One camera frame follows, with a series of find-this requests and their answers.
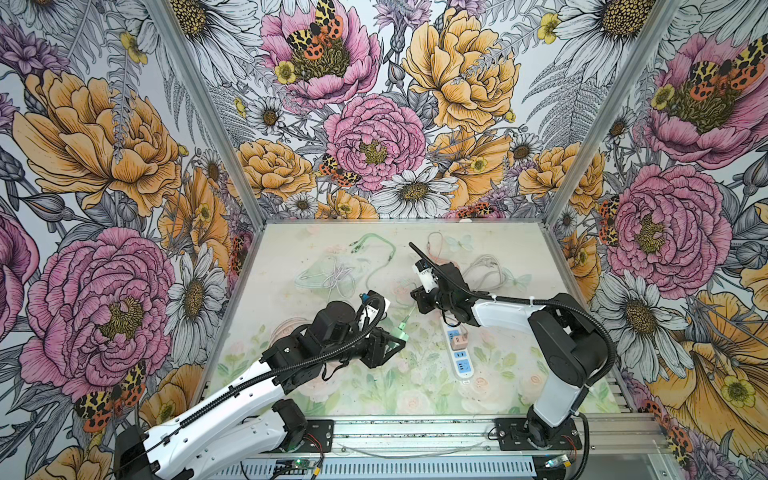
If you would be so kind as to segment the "pink charger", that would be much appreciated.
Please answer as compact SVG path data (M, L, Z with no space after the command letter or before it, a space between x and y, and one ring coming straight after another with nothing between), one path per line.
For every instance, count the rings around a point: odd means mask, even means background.
M466 350L469 344L469 338L467 334L459 333L451 337L450 345L451 350L454 352Z

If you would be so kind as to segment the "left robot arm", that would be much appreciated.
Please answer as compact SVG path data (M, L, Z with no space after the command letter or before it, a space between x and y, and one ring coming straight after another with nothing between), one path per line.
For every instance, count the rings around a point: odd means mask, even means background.
M147 431L118 435L117 479L207 479L251 454L286 452L305 436L307 419L289 394L359 359L377 368L405 346L381 328L390 302L375 291L359 307L332 301L313 321L275 340L259 360L190 410Z

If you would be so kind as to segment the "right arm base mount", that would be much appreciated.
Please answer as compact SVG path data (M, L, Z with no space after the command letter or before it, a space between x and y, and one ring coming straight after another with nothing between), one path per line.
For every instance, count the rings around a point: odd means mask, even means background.
M557 427L523 417L495 418L492 432L502 451L573 451L582 448L582 439L571 418Z

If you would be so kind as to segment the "green charger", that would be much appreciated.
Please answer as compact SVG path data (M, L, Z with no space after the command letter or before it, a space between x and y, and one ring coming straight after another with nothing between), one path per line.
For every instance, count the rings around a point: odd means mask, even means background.
M408 335L408 333L406 332L406 329L407 329L407 325L408 325L408 321L409 321L409 319L410 319L410 316L409 316L409 315L406 315L406 316L405 316L405 317L404 317L404 318L403 318L403 319L400 321L400 323L399 323L399 325L397 326L397 329L396 329L396 331L395 331L395 336L396 336L398 339L400 339L400 340L402 340L402 341L404 341L404 342L407 342L407 341L408 341L408 339L409 339L409 335Z

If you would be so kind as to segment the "white blue power strip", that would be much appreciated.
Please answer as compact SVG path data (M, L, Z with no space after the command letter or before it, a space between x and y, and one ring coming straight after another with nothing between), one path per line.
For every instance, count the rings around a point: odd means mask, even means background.
M469 332L463 325L449 326L446 324L443 325L443 332L447 344L448 355L450 357L449 363L453 373L459 381L468 383L469 380L474 376L475 372L472 360L469 355L469 344L466 350L454 352L451 350L450 339L452 336L459 333L467 334L469 338Z

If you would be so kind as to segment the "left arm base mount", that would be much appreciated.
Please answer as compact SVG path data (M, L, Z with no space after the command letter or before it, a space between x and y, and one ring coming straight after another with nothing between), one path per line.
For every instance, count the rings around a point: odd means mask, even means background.
M331 419L309 419L289 426L280 448L287 453L330 453L335 422Z

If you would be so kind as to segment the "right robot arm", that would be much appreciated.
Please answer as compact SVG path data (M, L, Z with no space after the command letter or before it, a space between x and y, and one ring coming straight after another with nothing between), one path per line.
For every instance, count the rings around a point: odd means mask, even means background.
M590 388L615 364L617 350L607 329L568 293L540 299L473 291L454 264L439 265L414 243L409 247L419 256L414 271L421 286L411 297L420 313L437 310L453 328L465 324L533 335L549 376L526 414L523 431L532 447L553 447Z

